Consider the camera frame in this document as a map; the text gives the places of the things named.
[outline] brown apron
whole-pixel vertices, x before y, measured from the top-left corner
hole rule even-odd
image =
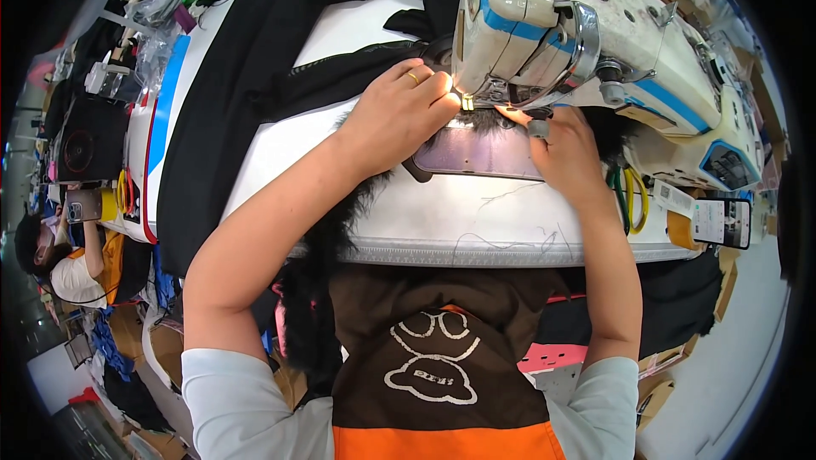
[[[102,261],[105,264],[102,273],[95,279],[105,291],[105,300],[108,305],[113,304],[122,279],[122,251],[125,246],[125,236],[118,231],[105,231],[105,245],[102,246]],[[76,260],[85,254],[85,248],[74,250],[68,255]]]
[[[516,368],[555,271],[352,265],[330,285],[349,352],[334,457],[563,460],[544,394]]]

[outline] woman's left hand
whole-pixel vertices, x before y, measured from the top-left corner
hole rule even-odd
[[[461,103],[452,85],[421,58],[400,62],[371,82],[332,136],[363,179],[392,169],[454,118]]]

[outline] white table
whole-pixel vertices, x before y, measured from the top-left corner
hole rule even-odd
[[[189,47],[177,73],[168,115],[163,118],[156,114],[156,98],[151,97],[131,116],[130,169],[144,197],[144,209],[142,223],[125,224],[124,230],[138,240],[154,242],[157,238],[156,205],[164,153],[193,78],[231,5],[229,0],[211,7],[205,16],[207,29],[196,27],[189,34]],[[411,8],[423,8],[422,0],[368,0],[329,6],[295,65],[377,42],[405,39],[404,34],[389,32],[382,26],[394,12]],[[163,87],[169,82],[172,78],[166,77]],[[165,89],[162,92],[169,98]],[[244,157],[222,220],[325,139],[336,119],[351,110],[356,100],[260,126]],[[646,227],[629,236],[636,260],[694,256],[695,252],[669,242],[666,210],[654,200],[649,209]],[[121,223],[120,218],[112,228],[119,229]],[[519,267],[583,263],[575,212],[545,183],[471,175],[434,175],[430,182],[418,183],[398,167],[392,180],[380,190],[371,212],[357,221],[355,232],[354,241],[360,249],[349,259],[362,262]]]

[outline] seamstress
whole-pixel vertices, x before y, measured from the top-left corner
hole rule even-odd
[[[68,189],[79,189],[69,185]],[[26,214],[17,225],[15,250],[20,267],[45,281],[61,299],[106,308],[113,303],[122,271],[122,235],[108,231],[103,246],[97,222],[82,225],[85,247],[68,241],[68,210],[58,207],[58,221]]]
[[[484,294],[462,285],[436,292],[459,292],[455,306],[415,302],[421,312],[371,325],[372,336],[348,350],[332,397],[293,413],[273,380],[250,304],[323,214],[454,117],[451,83],[421,59],[395,65],[366,88],[340,129],[230,214],[198,251],[184,285],[182,393],[203,458],[634,455],[640,282],[577,108],[557,108],[547,141],[530,140],[536,167],[574,207],[584,238],[592,338],[569,404],[546,401],[518,371],[507,331],[479,319],[473,310],[483,301],[468,305]],[[502,296],[495,298],[498,306]]]

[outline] white sewing machine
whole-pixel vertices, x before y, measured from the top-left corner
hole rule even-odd
[[[511,104],[544,137],[555,104],[642,122],[627,160],[680,186],[733,191],[763,167],[752,111],[703,37],[660,0],[460,0],[454,86],[463,108]]]

